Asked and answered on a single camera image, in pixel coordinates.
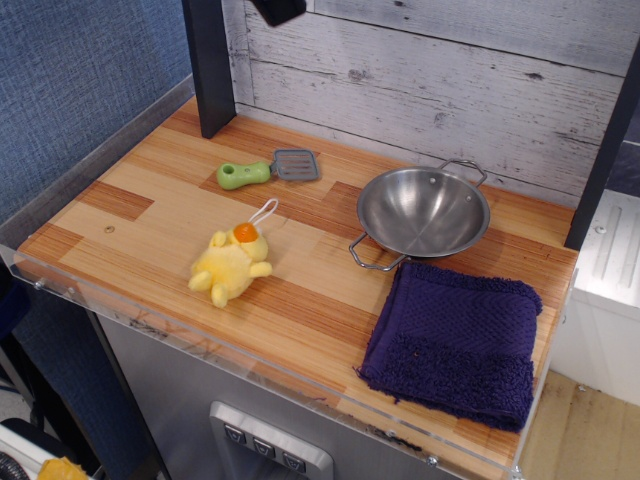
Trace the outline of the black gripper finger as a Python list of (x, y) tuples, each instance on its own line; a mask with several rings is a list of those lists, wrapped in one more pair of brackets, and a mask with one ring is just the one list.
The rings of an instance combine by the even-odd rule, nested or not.
[(306, 12), (305, 0), (251, 0), (261, 17), (271, 27), (277, 27)]

